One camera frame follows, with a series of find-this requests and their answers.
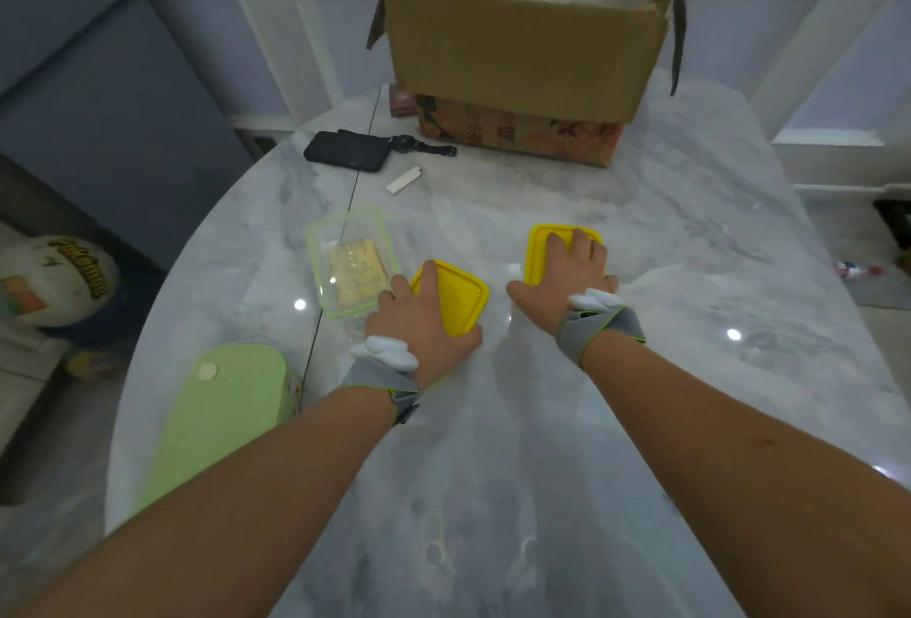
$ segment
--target bottle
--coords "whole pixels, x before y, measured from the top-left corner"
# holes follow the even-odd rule
[[[862,277],[878,277],[885,273],[882,266],[860,266],[851,261],[836,261],[838,276],[843,280],[858,280]]]

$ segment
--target person's left arm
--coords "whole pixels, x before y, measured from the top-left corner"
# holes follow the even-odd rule
[[[401,276],[392,287],[367,335],[407,342],[424,390],[481,344],[481,330],[446,334],[432,262],[420,296]],[[385,390],[336,389],[143,510],[13,616],[268,614],[395,418]]]

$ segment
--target marble tabletop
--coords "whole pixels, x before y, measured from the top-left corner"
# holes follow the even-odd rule
[[[484,346],[371,454],[274,614],[742,614],[597,391],[511,305],[540,222],[602,234],[656,351],[907,486],[911,414],[749,105],[668,84],[657,71],[608,170],[460,146],[356,175],[282,143],[200,225],[152,309],[111,446],[108,529],[199,352],[264,340],[306,371],[306,398],[337,385],[358,329],[320,320],[303,225],[361,205],[380,209],[407,275],[437,258],[488,283]],[[416,131],[386,90],[304,129],[341,126]],[[415,164],[423,176],[390,195]]]

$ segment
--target plastic food container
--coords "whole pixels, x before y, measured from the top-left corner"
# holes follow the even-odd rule
[[[490,290],[482,280],[445,261],[436,261],[440,288],[440,311],[443,327],[450,337],[464,335],[474,327],[484,311]],[[421,273],[411,281],[415,294],[421,291]]]
[[[376,308],[376,296],[400,274],[392,241],[380,212],[373,208],[331,212],[307,225],[307,250],[330,318]]]
[[[525,282],[526,285],[537,285],[544,275],[544,262],[547,259],[548,234],[559,234],[563,244],[569,248],[572,242],[572,231],[582,230],[598,244],[604,244],[601,235],[587,227],[575,227],[572,224],[537,224],[529,232],[529,250],[525,255]]]

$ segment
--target green-rimmed container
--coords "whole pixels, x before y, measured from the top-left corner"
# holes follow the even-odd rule
[[[356,208],[331,212],[307,225],[307,250],[320,295],[330,318],[365,314],[376,296],[402,272],[380,211]]]

